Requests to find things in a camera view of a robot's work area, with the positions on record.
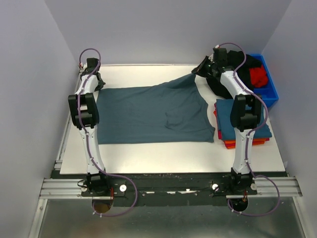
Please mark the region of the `grey-blue t shirt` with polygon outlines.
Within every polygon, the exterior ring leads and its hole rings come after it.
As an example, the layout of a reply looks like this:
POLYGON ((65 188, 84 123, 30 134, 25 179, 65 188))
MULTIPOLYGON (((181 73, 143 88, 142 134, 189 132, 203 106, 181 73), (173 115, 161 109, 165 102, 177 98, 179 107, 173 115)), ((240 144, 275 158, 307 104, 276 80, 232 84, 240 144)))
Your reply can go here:
POLYGON ((99 144, 214 142, 195 74, 155 86, 99 92, 99 144))

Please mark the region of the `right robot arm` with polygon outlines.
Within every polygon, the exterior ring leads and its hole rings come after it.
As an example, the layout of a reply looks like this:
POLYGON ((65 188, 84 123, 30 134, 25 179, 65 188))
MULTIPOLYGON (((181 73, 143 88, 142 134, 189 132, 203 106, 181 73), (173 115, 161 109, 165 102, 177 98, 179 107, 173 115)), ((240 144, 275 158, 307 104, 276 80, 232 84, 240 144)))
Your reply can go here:
POLYGON ((261 122, 261 99, 238 77, 236 70, 228 64, 227 49, 220 46, 213 48, 212 57, 206 56, 192 73, 205 78, 213 77, 233 98, 230 122, 235 131, 236 147, 228 189, 233 194, 239 194, 253 182, 249 153, 256 128, 261 122))

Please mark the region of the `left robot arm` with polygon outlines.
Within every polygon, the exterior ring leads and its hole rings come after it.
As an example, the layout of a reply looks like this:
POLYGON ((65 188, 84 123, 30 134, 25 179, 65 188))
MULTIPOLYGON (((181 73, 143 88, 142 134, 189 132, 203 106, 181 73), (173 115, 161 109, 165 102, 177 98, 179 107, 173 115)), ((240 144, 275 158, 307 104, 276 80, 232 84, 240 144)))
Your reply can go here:
POLYGON ((81 188, 90 195, 104 196, 110 192, 110 184, 105 175, 97 135, 100 116, 94 93, 105 85, 99 69, 99 59, 87 59, 87 66, 80 74, 79 88, 75 94, 68 96, 68 104, 72 123, 80 133, 86 156, 86 178, 81 188))

